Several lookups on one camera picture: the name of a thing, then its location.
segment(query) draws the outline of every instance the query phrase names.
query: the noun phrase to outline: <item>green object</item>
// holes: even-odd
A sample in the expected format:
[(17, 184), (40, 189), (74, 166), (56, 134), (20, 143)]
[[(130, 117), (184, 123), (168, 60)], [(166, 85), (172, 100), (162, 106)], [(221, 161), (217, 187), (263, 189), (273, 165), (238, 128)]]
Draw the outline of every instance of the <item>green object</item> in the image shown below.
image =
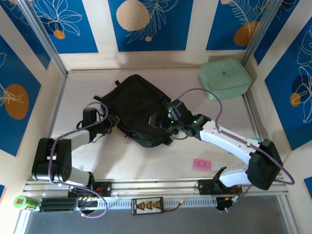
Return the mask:
[(20, 210), (34, 210), (38, 208), (40, 201), (28, 196), (18, 196), (14, 201), (14, 207)]
[[(220, 99), (244, 94), (252, 83), (244, 67), (235, 58), (226, 58), (201, 65), (199, 80)], [(216, 98), (206, 92), (211, 100)]]

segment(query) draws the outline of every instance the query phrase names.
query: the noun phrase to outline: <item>beige circle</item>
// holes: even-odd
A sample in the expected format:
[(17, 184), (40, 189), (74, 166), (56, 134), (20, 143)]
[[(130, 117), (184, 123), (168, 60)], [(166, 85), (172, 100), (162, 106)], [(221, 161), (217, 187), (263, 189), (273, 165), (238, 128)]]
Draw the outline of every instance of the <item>beige circle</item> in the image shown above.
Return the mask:
[(220, 0), (221, 4), (226, 5), (229, 4), (232, 0)]
[(117, 21), (127, 31), (144, 28), (150, 21), (150, 13), (138, 0), (126, 0), (116, 11)]

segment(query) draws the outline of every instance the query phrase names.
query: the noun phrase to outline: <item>black backpack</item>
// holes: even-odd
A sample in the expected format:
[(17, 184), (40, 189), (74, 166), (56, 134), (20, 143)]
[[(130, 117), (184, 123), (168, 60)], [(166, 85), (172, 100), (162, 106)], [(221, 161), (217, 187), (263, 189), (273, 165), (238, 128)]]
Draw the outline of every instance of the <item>black backpack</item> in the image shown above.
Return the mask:
[(150, 125), (155, 113), (168, 115), (166, 104), (171, 99), (139, 75), (132, 75), (122, 83), (116, 81), (116, 85), (104, 97), (94, 99), (105, 104), (110, 115), (120, 119), (117, 127), (143, 147), (171, 144), (172, 133)]

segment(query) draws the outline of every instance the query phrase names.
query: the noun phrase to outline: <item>green battery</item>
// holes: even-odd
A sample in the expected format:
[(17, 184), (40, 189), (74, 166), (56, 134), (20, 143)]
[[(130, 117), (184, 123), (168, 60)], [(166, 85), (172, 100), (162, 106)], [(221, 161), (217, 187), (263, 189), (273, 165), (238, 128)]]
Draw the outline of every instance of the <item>green battery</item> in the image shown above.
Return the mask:
[(14, 207), (20, 210), (33, 211), (38, 208), (40, 201), (28, 196), (18, 196), (14, 201)]

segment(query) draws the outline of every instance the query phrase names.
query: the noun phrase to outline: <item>gray floor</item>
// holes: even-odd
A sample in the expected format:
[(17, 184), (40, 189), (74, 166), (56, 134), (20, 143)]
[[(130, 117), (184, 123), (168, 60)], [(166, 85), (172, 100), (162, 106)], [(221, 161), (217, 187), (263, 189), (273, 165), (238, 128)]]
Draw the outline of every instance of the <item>gray floor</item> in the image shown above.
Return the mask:
[(276, 197), (245, 197), (228, 214), (216, 208), (179, 208), (164, 214), (132, 216), (111, 210), (99, 219), (74, 213), (30, 216), (26, 234), (285, 234)]

